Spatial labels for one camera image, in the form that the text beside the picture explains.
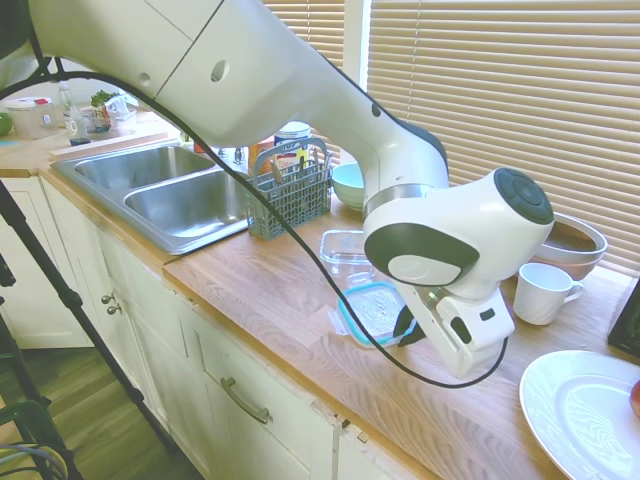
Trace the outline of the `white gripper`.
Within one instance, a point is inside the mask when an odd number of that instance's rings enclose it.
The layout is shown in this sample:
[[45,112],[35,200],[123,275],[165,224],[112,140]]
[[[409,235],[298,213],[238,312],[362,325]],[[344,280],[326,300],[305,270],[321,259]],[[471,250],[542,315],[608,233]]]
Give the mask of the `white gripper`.
[[406,305],[393,330],[399,347],[424,338],[440,354],[450,374],[462,379],[487,364],[515,330],[499,289],[481,300],[468,300],[443,289],[401,287]]

